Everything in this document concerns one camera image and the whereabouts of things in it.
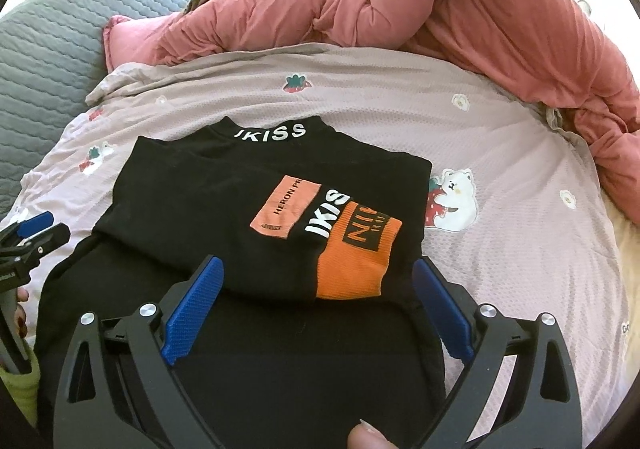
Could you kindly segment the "left hand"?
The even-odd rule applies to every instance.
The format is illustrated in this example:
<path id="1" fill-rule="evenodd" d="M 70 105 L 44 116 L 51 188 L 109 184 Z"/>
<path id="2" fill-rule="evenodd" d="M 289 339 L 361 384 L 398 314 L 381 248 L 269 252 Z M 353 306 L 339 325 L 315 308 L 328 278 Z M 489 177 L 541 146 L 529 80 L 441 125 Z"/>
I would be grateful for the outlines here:
<path id="1" fill-rule="evenodd" d="M 24 287 L 16 289 L 16 308 L 14 313 L 15 330 L 21 339 L 25 339 L 28 329 L 26 325 L 26 311 L 23 304 L 29 299 L 29 293 Z"/>

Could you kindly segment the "right hand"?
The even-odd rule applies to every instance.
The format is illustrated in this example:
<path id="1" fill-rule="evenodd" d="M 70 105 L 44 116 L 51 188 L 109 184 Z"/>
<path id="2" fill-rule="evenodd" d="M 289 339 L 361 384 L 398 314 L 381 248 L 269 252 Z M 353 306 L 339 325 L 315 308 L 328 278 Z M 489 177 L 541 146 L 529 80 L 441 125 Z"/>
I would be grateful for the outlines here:
<path id="1" fill-rule="evenodd" d="M 348 449 L 397 449 L 378 429 L 370 423 L 360 422 L 349 432 Z"/>

